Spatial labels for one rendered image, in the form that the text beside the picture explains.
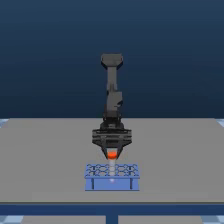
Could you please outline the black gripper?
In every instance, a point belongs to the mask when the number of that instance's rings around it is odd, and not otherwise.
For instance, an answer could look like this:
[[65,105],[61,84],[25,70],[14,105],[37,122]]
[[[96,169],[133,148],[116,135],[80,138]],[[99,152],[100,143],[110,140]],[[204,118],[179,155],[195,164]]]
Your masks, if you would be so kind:
[[101,148],[106,159],[108,159],[107,148],[117,148],[118,159],[123,148],[132,143],[132,131],[124,127],[94,129],[92,143]]

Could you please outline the blue test tube rack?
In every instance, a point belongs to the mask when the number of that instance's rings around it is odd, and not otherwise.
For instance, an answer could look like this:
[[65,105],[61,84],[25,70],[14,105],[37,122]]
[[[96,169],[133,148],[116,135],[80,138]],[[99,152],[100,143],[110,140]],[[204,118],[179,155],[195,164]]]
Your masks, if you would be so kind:
[[116,164],[110,171],[108,164],[87,164],[84,174],[86,191],[138,191],[137,164]]

